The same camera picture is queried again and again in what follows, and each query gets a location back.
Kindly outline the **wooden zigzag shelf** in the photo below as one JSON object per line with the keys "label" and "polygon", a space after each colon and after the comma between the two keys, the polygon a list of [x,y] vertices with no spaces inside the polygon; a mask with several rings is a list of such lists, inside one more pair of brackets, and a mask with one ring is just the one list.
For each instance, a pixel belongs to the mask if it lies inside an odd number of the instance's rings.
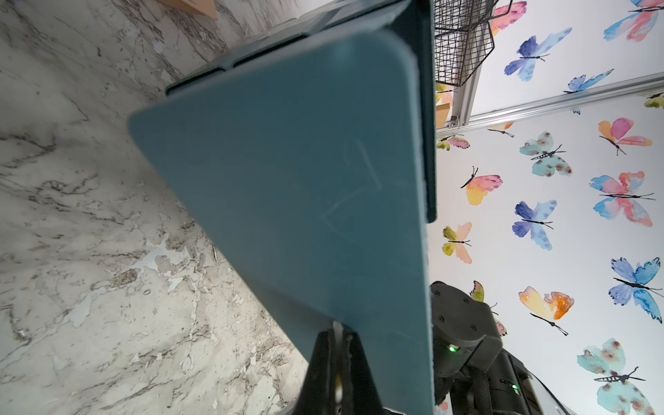
{"label": "wooden zigzag shelf", "polygon": [[214,0],[158,0],[159,3],[190,14],[209,17],[217,20]]}

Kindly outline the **teal top drawer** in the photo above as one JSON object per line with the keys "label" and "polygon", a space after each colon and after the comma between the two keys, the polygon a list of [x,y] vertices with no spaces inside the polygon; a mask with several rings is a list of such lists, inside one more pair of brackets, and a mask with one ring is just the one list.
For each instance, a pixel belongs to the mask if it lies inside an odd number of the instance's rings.
{"label": "teal top drawer", "polygon": [[137,146],[305,357],[355,330],[383,404],[433,411],[418,69],[322,33],[131,115]]}

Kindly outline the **teal drawer cabinet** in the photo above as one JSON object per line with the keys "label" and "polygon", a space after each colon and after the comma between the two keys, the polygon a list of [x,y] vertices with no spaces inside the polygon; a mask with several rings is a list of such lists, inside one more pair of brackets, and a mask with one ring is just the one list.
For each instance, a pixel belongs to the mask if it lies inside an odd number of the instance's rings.
{"label": "teal drawer cabinet", "polygon": [[435,167],[435,81],[433,19],[430,1],[331,1],[301,17],[292,18],[268,31],[242,41],[228,52],[171,83],[170,96],[213,76],[227,73],[247,62],[288,48],[329,29],[349,27],[358,22],[377,22],[379,29],[394,32],[416,56],[425,178],[426,219],[437,219]]}

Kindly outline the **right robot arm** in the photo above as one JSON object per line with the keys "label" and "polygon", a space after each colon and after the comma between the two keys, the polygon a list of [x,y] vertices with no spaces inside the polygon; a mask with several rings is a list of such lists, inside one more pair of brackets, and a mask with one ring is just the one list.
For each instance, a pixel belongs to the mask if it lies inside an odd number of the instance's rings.
{"label": "right robot arm", "polygon": [[573,413],[503,348],[487,304],[443,282],[430,288],[434,413]]}

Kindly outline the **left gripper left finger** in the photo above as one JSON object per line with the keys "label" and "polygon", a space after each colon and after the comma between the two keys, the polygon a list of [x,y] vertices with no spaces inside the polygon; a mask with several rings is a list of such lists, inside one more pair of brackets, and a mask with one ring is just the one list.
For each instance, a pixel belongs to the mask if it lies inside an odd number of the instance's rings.
{"label": "left gripper left finger", "polygon": [[340,343],[334,330],[318,334],[309,368],[292,414],[337,414],[337,379],[340,375]]}

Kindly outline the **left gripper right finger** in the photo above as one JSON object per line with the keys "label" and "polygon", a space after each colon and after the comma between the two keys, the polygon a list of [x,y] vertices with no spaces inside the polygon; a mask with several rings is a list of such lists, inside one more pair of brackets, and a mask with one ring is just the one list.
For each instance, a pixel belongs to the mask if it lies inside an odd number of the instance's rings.
{"label": "left gripper right finger", "polygon": [[340,351],[339,413],[383,414],[384,407],[359,335],[356,332],[344,330]]}

